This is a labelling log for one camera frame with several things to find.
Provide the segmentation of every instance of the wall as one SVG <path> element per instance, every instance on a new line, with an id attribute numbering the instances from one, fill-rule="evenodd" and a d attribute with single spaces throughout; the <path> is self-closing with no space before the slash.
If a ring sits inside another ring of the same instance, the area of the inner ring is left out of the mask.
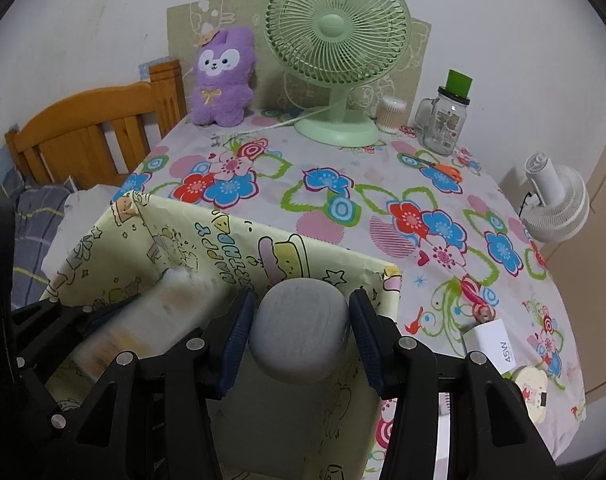
<path id="1" fill-rule="evenodd" d="M 0 147 L 69 94 L 167 55 L 165 10 L 195 0 L 17 0 L 0 23 Z M 606 142 L 606 28 L 586 0 L 407 0 L 432 23 L 420 96 L 474 78 L 464 142 L 508 190 L 536 149 L 589 177 Z"/>

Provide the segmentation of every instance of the metal screw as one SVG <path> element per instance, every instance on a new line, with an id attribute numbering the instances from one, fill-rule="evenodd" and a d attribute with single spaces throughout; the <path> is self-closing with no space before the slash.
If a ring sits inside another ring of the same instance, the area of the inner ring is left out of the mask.
<path id="1" fill-rule="evenodd" d="M 472 352 L 469 358 L 477 365 L 484 365 L 487 362 L 487 357 L 483 352 Z"/>
<path id="2" fill-rule="evenodd" d="M 132 352 L 121 352 L 116 356 L 116 362 L 121 366 L 129 365 L 133 359 Z"/>
<path id="3" fill-rule="evenodd" d="M 398 340 L 398 346 L 406 350 L 414 350 L 416 348 L 416 339 L 405 335 Z"/>
<path id="4" fill-rule="evenodd" d="M 185 343 L 185 346 L 188 350 L 200 350 L 205 346 L 205 341 L 200 337 L 193 337 L 192 339 L 189 339 L 187 343 Z"/>
<path id="5" fill-rule="evenodd" d="M 50 419 L 50 423 L 57 430 L 62 430 L 63 428 L 65 428 L 66 420 L 65 420 L 65 417 L 63 415 L 61 415 L 61 413 L 55 413 L 54 415 L 52 415 L 52 418 Z"/>

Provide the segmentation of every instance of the white circulator fan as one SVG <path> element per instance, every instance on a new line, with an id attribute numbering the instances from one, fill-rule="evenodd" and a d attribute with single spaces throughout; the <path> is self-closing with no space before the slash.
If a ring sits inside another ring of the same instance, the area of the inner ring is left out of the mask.
<path id="1" fill-rule="evenodd" d="M 542 152 L 531 155 L 525 173 L 540 203 L 521 214 L 529 233 L 543 243 L 572 238 L 587 221 L 590 197 L 579 172 L 567 166 L 554 167 Z"/>
<path id="2" fill-rule="evenodd" d="M 330 88 L 328 107 L 307 110 L 295 128 L 319 142 L 356 148 L 381 134 L 348 94 L 392 70 L 405 53 L 410 13 L 404 0 L 265 0 L 270 50 L 298 78 Z"/>

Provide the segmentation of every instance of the wooden headboard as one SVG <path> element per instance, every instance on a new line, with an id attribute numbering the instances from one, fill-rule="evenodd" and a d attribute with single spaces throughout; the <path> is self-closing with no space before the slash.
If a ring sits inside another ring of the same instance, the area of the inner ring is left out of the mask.
<path id="1" fill-rule="evenodd" d="M 71 176 L 83 189 L 120 186 L 128 173 L 117 172 L 100 124 L 112 124 L 125 166 L 132 172 L 150 152 L 140 117 L 150 112 L 156 114 L 161 138 L 185 116 L 177 60 L 151 66 L 149 83 L 98 88 L 58 101 L 20 132 L 6 133 L 6 142 L 16 167 L 39 184 Z"/>

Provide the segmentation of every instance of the fan base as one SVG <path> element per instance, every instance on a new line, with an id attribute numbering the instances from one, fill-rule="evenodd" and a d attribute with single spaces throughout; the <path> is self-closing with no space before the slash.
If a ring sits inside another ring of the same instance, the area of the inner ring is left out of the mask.
<path id="1" fill-rule="evenodd" d="M 361 148 L 381 139 L 381 132 L 374 122 L 361 111 L 346 110 L 340 122 L 331 121 L 327 111 L 305 117 L 315 110 L 318 108 L 307 110 L 304 117 L 294 124 L 300 134 L 312 140 L 345 148 Z"/>

